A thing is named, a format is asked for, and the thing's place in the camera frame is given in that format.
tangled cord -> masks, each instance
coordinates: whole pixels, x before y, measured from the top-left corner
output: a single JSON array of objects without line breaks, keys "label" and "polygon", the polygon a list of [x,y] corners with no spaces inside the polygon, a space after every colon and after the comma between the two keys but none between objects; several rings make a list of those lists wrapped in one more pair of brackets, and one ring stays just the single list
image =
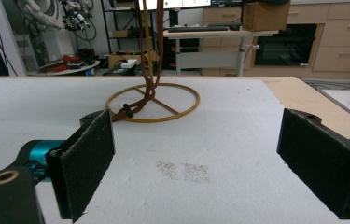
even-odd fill
[{"label": "tangled cord", "polygon": [[[135,0],[134,1],[135,9],[136,9],[136,14],[137,14],[137,19],[138,23],[143,27],[143,19],[142,19],[142,13],[140,11],[140,5],[139,1]],[[141,68],[142,68],[142,76],[145,79],[146,82],[146,91],[143,99],[132,103],[130,105],[124,104],[123,108],[113,116],[112,121],[118,121],[126,118],[131,118],[133,114],[141,111],[144,106],[146,105],[147,102],[153,100],[155,98],[155,89],[158,87],[160,83],[160,78],[161,78],[161,71],[162,71],[162,54],[163,54],[163,1],[157,1],[157,13],[156,13],[156,21],[157,21],[157,33],[158,33],[158,43],[159,43],[159,66],[158,66],[158,72],[157,72],[157,78],[154,82],[154,74],[152,70],[152,60],[151,60],[151,49],[150,49],[150,42],[149,41],[149,27],[148,27],[148,20],[147,20],[147,10],[146,7],[144,7],[144,21],[145,21],[145,33],[146,33],[146,40],[147,40],[147,53],[148,53],[148,68],[149,68],[149,74],[150,77],[147,75],[146,67],[145,67],[145,62],[146,59],[141,55]],[[139,29],[139,42],[140,42],[140,51],[144,52],[143,49],[143,29]]]}]

oven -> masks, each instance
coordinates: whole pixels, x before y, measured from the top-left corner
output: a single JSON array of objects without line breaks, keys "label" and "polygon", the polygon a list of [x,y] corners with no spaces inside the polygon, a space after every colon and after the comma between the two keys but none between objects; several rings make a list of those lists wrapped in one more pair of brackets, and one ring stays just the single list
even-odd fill
[{"label": "oven", "polygon": [[290,24],[273,36],[259,37],[255,65],[307,66],[316,24]]}]

computer monitor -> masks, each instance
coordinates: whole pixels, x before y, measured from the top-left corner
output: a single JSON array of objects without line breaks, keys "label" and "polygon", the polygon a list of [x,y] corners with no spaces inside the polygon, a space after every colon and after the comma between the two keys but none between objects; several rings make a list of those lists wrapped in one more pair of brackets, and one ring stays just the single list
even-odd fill
[{"label": "computer monitor", "polygon": [[240,7],[242,0],[212,0],[212,7]]},{"label": "computer monitor", "polygon": [[[157,9],[157,0],[146,0],[147,10]],[[211,0],[164,0],[163,8],[210,7]],[[144,9],[143,0],[139,0],[140,9]]]}]

yellow ring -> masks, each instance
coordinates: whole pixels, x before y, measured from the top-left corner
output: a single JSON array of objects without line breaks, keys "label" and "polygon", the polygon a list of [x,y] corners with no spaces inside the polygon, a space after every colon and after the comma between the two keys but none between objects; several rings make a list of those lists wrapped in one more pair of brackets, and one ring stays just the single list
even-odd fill
[{"label": "yellow ring", "polygon": [[[105,108],[109,109],[112,116],[115,116],[116,113],[114,111],[112,111],[110,109],[110,104],[111,102],[118,96],[122,95],[123,93],[127,92],[127,91],[132,91],[132,90],[137,90],[139,88],[144,88],[146,86],[146,84],[141,84],[141,85],[137,85],[137,86],[132,86],[130,88],[127,88],[125,90],[122,91],[118,91],[116,93],[114,93],[112,96],[110,96],[110,98],[107,99],[107,102],[105,103]],[[167,86],[167,87],[174,87],[174,88],[179,88],[185,91],[189,91],[191,92],[194,96],[195,96],[195,104],[190,107],[189,109],[180,112],[180,113],[176,113],[173,116],[169,116],[169,117],[163,117],[163,118],[157,118],[157,119],[133,119],[133,118],[125,118],[124,120],[130,121],[130,122],[137,122],[137,123],[157,123],[157,122],[164,122],[164,121],[168,121],[168,120],[172,120],[172,119],[179,119],[183,116],[186,116],[187,114],[189,114],[190,112],[192,112],[193,110],[195,110],[195,108],[198,106],[199,102],[201,101],[201,96],[198,92],[196,92],[196,90],[187,87],[187,86],[183,86],[183,85],[179,85],[179,84],[174,84],[174,83],[159,83],[158,86]]]}]

black foam pad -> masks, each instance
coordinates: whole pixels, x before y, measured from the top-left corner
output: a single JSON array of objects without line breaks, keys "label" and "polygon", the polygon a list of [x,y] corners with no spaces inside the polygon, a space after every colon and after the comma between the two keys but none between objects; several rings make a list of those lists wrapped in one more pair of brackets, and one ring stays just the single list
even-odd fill
[{"label": "black foam pad", "polygon": [[98,188],[115,152],[108,111],[82,125],[46,155],[62,218],[77,221]]},{"label": "black foam pad", "polygon": [[277,153],[340,219],[350,219],[350,140],[321,119],[285,109]]}]

